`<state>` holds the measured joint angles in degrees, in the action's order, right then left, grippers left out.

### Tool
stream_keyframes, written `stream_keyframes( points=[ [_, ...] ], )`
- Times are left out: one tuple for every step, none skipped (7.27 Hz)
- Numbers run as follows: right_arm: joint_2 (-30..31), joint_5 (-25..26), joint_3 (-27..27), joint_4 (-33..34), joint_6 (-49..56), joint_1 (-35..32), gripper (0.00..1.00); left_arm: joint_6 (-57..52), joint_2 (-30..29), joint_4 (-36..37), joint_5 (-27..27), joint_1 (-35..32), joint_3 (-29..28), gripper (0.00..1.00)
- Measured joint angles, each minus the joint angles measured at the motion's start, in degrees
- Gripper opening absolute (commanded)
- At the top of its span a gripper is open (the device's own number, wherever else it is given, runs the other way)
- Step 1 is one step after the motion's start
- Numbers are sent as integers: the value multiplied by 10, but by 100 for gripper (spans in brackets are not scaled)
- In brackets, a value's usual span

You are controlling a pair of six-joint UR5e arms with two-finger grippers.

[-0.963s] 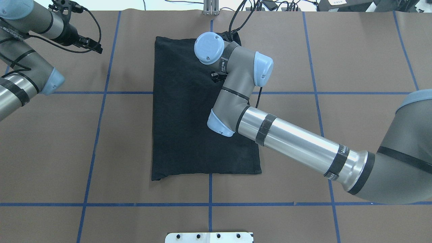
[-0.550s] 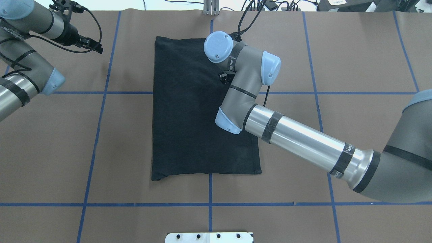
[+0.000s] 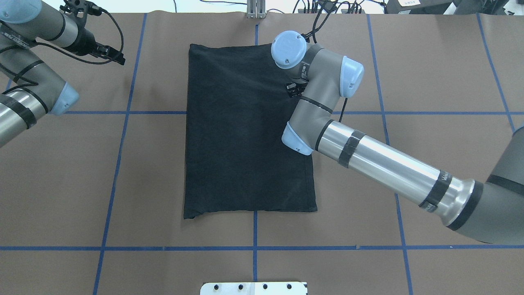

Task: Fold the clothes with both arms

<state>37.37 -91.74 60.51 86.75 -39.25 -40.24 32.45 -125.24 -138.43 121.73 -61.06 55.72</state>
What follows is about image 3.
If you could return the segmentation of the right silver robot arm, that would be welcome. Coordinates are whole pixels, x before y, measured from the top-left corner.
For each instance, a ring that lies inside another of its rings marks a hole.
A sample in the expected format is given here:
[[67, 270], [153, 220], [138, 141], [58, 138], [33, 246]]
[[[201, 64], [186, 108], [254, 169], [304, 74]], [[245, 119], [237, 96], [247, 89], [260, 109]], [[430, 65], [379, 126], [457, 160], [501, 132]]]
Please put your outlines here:
[[458, 179], [331, 118], [341, 97], [350, 98], [364, 67], [347, 56], [281, 32], [271, 56], [299, 97], [281, 140], [303, 155], [318, 151], [374, 179], [450, 230], [483, 243], [521, 245], [524, 239], [523, 128], [517, 129], [486, 182]]

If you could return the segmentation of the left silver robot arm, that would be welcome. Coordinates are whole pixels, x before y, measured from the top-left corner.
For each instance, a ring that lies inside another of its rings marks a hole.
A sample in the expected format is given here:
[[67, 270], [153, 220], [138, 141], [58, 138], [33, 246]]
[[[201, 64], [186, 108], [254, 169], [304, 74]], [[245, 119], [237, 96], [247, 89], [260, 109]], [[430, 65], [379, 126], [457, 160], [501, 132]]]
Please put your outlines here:
[[66, 0], [60, 9], [41, 0], [2, 0], [0, 14], [1, 72], [14, 83], [1, 93], [1, 146], [44, 115], [67, 112], [79, 99], [32, 48], [44, 45], [78, 61], [90, 55], [103, 58], [103, 64], [125, 63], [122, 48], [98, 43], [86, 28], [88, 15], [108, 14], [89, 0]]

